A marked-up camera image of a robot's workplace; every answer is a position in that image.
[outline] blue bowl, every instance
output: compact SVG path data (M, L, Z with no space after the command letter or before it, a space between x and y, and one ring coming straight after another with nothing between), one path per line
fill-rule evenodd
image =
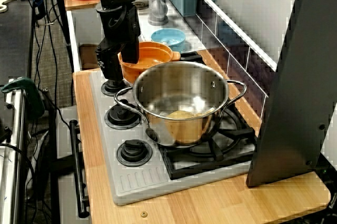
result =
M174 28L160 29L151 35L151 40L162 43L172 51L181 53L184 50L186 35Z

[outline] oven door handle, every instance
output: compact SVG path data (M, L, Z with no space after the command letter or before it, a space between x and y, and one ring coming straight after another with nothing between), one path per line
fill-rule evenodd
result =
M74 166L74 177L75 177L75 189L76 189L76 199L77 199L77 211L80 218L86 218L89 216L89 212L86 208L89 206L88 197L84 196L85 183L83 183L82 171L80 168L80 149L78 144L80 140L77 135L80 133L80 128L77 126L78 122L76 120L70 121L70 139L72 144L73 153L73 166Z

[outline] dark tile backsplash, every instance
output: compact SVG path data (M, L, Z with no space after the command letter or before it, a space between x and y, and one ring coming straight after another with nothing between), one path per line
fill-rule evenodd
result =
M198 0L196 12L185 21L228 77L247 85L244 97L262 116L275 72L204 0Z
M238 80L247 85L247 92L244 95L250 106L256 112L258 116L262 114L262 106L265 98L265 94L251 79L249 75L245 73L245 70L230 56L229 67L227 69L227 76L230 79Z
M222 47L222 44L214 37L213 33L207 29L205 24L203 24L202 28L202 44L206 47L206 49Z
M208 28L215 33L216 12L204 0L198 0L196 13Z
M208 52L213 56L218 65L227 73L227 65L229 52L223 45L214 37L210 30L204 25L202 30L202 44Z
M184 17L184 20L190 26L198 39L201 40L202 22L200 21L200 19L197 16L188 16Z
M246 68L249 46L220 17L218 17L215 36L236 60Z
M269 95L275 72L252 49L249 53L247 71Z

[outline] orange bowl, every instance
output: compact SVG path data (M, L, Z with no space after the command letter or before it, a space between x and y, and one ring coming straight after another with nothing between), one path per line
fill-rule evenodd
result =
M168 46L158 42L139 42L139 60L138 63L125 63L122 60L121 53L118 59L122 67L124 78L134 83L137 77L145 70L165 62L179 61L180 53L173 52Z

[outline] silver faucet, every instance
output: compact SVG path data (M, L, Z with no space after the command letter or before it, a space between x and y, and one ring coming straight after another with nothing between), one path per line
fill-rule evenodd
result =
M169 19L167 18L167 5L165 0L148 0L150 9L148 22L151 25L165 25Z

